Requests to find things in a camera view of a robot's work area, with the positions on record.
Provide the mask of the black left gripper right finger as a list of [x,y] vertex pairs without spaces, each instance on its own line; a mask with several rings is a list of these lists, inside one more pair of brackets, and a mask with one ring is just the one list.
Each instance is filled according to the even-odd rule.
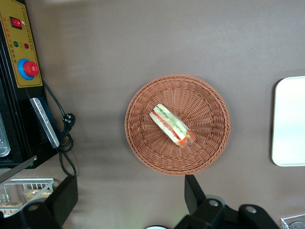
[[224,211],[219,200],[206,197],[194,175],[185,176],[184,200],[190,215],[201,219],[215,219]]

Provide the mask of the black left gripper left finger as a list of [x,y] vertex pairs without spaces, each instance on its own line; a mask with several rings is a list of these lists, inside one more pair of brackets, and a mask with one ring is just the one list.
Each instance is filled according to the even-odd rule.
[[58,225],[63,226],[77,202],[77,177],[67,176],[44,203]]

